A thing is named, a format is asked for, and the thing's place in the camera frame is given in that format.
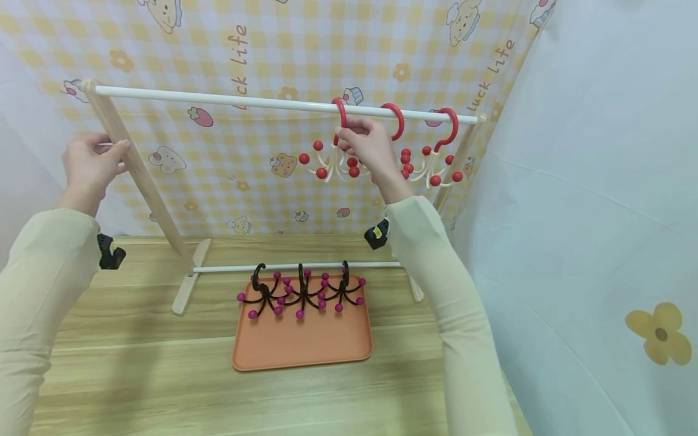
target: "wooden table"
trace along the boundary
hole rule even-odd
[[[183,317],[182,280],[164,239],[120,239],[61,325],[33,435],[446,435],[441,342],[429,303],[401,269],[353,269],[368,282],[366,361],[256,373],[230,362],[249,273],[207,273]],[[391,260],[355,235],[214,239],[205,264]],[[510,391],[521,435],[530,431]]]

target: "red hook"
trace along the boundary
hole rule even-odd
[[[442,107],[437,111],[437,113],[448,114],[448,116],[451,118],[451,122],[453,123],[453,130],[451,130],[451,135],[448,138],[436,143],[434,146],[434,153],[438,153],[438,150],[442,145],[450,144],[454,139],[456,139],[456,136],[458,136],[458,115],[456,115],[456,112],[454,112],[450,107]]]
[[[337,108],[339,109],[339,116],[341,118],[341,126],[345,128],[347,126],[347,112],[344,110],[344,100],[342,100],[339,97],[335,97],[332,99],[332,104],[337,105]],[[339,145],[339,136],[337,134],[334,134],[334,141],[332,142],[334,146]]]
[[[393,103],[385,103],[383,106],[381,106],[385,109],[390,109],[395,113],[395,116],[397,116],[397,122],[398,122],[398,128],[397,128],[397,133],[393,136],[391,136],[393,141],[397,141],[400,139],[400,136],[402,136],[403,132],[405,131],[405,117],[402,116],[402,111],[400,110],[397,105]]]

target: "yellow checkered fabric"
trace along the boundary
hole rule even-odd
[[[465,202],[539,16],[552,4],[434,3],[28,0],[0,11],[0,42],[24,60],[76,135],[102,130],[81,90],[85,77],[124,87],[481,111],[489,121],[470,151],[467,178],[447,203],[449,223]],[[114,102],[183,234],[352,233],[382,218],[368,177],[324,183],[307,171],[318,167],[313,141],[329,145],[336,115]],[[396,151],[408,147],[419,156],[450,128],[408,121]],[[443,150],[455,152],[466,128]],[[304,152],[311,155],[307,167],[297,163]],[[436,189],[415,187],[436,196]],[[160,233],[130,178],[119,178],[114,191],[143,235]]]

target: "sleeve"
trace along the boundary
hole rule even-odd
[[[445,402],[452,436],[516,435],[514,417],[480,296],[424,197],[386,208],[395,256],[432,305],[443,342]]]
[[[0,428],[27,435],[61,321],[98,270],[99,225],[70,209],[36,214],[0,273]]]

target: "hand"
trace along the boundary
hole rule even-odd
[[[110,142],[104,133],[88,133],[68,143],[62,155],[68,183],[55,209],[75,209],[91,216],[97,214],[109,183],[118,174],[126,172],[121,159],[131,147],[128,140],[113,145]]]
[[[396,164],[395,151],[385,127],[364,117],[347,118],[347,127],[335,129],[339,148],[356,156],[371,172],[386,204],[414,195]]]

